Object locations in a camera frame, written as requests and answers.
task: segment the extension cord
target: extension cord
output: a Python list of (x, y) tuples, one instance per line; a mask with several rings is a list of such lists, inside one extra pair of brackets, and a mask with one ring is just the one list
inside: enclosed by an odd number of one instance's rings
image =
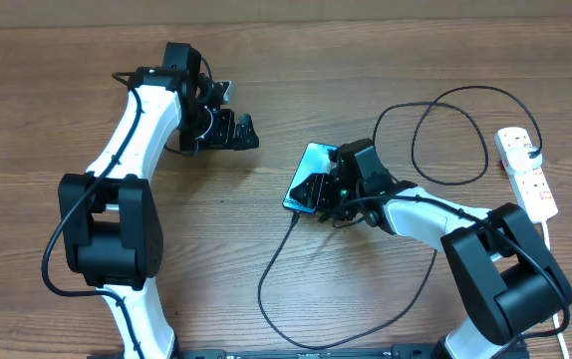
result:
[[(556, 201), (541, 168), (543, 156), (531, 158), (536, 149), (525, 129), (505, 128), (494, 136), (503, 167), (509, 176), (518, 205), (525, 210), (530, 220), (541, 223), (547, 249), (551, 250), (546, 220), (558, 213)], [(558, 314), (552, 316), (554, 328), (559, 327)], [(563, 333), (556, 335), (563, 359), (570, 359)]]

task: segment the wooden surface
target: wooden surface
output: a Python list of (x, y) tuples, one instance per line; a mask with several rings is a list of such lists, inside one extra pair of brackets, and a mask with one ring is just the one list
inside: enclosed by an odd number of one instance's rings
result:
[(572, 0), (0, 0), (0, 29), (572, 16)]
[[(255, 295), (288, 226), (281, 199), (306, 144), (368, 137), (388, 105), (456, 86), (511, 91), (537, 117), (560, 208), (549, 222), (553, 252), (572, 283), (572, 18), (0, 31), (0, 358), (84, 358), (122, 348), (104, 301), (52, 294), (40, 260), (59, 218), (60, 177), (83, 172), (122, 115), (126, 92), (109, 74), (159, 64), (166, 41), (191, 43), (216, 79), (236, 82), (233, 108), (252, 114), (261, 140), (256, 151), (164, 154), (158, 164), (152, 187), (165, 235), (158, 286), (183, 348), (293, 348), (264, 322)], [(533, 135), (526, 117), (490, 92), (447, 101), (477, 118), (490, 151), (487, 175), (457, 187), (422, 179), (410, 163), (420, 109), (385, 119), (378, 135), (385, 165), (467, 205), (514, 201), (492, 137), (507, 126)], [(462, 180), (480, 171), (482, 152), (464, 118), (436, 110), (420, 133), (418, 160), (433, 176)], [(54, 281), (86, 288), (63, 250), (61, 240)], [(400, 311), (430, 253), (377, 229), (335, 231), (304, 217), (267, 279), (267, 310), (296, 340), (344, 338)], [(408, 315), (344, 347), (435, 342), (464, 316), (439, 255)], [(566, 338), (572, 352), (572, 323)], [(535, 358), (559, 357), (554, 339), (530, 345)]]

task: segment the tabletop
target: tabletop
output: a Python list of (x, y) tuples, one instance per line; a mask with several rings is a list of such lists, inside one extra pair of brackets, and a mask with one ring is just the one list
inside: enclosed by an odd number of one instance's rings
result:
[[(552, 251), (572, 284), (572, 18), (0, 30), (0, 358), (122, 349), (105, 302), (52, 294), (40, 261), (59, 220), (60, 178), (82, 173), (122, 116), (126, 90), (110, 73), (161, 64), (167, 41), (190, 43), (215, 80), (236, 83), (231, 108), (252, 115), (261, 143), (159, 160), (152, 180), (164, 233), (157, 285), (182, 348), (292, 349), (264, 322), (256, 290), (288, 227), (281, 201), (306, 145), (369, 137), (387, 106), (430, 101), (457, 86), (510, 91), (536, 117), (560, 210), (549, 221)], [(383, 163), (397, 178), (465, 205), (515, 201), (492, 137), (509, 126), (533, 135), (527, 117), (487, 91), (446, 101), (467, 110), (486, 137), (490, 167), (482, 179), (442, 186), (419, 176), (410, 160), (417, 108), (384, 118), (377, 136)], [(464, 117), (437, 109), (419, 133), (417, 160), (431, 176), (464, 180), (482, 169), (483, 152)], [(395, 316), (430, 258), (431, 249), (411, 238), (367, 225), (334, 230), (304, 216), (266, 280), (264, 303), (293, 339), (328, 343)], [(60, 287), (87, 288), (69, 270), (62, 239), (51, 274)], [(464, 317), (440, 254), (406, 316), (342, 347), (436, 342)], [(572, 353), (572, 321), (566, 339)], [(554, 338), (529, 345), (534, 358), (560, 357)]]

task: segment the wall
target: wall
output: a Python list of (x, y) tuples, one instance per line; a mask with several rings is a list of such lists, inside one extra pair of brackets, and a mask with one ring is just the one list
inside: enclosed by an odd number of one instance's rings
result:
[(572, 0), (0, 0), (0, 28), (572, 16)]

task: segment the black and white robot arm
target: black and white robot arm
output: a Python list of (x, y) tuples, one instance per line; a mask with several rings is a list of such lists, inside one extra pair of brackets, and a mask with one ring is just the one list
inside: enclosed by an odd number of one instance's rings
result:
[[(58, 188), (70, 269), (82, 273), (88, 285), (114, 293), (124, 302), (134, 333), (124, 309), (113, 297), (104, 296), (125, 343), (120, 358), (179, 356), (155, 285), (163, 243), (150, 181), (167, 140), (179, 130), (176, 152), (187, 155), (259, 146), (250, 116), (242, 115), (235, 124), (233, 112), (221, 108), (230, 102), (232, 83), (215, 83), (200, 74), (201, 61), (188, 44), (168, 43), (161, 67), (128, 73), (127, 106), (109, 143), (83, 175), (64, 175)], [(109, 168), (85, 205), (76, 206)], [(94, 220), (94, 213), (106, 210), (117, 211), (120, 221)], [(70, 213), (69, 220), (64, 220)]]
[[(284, 206), (322, 211), (320, 221), (352, 220), (360, 213), (370, 226), (445, 254), (468, 318), (434, 346), (430, 358), (493, 358), (572, 303), (567, 278), (518, 205), (468, 207), (396, 181), (370, 139), (339, 148), (309, 145)], [(515, 254), (518, 263), (509, 269), (494, 266)]]

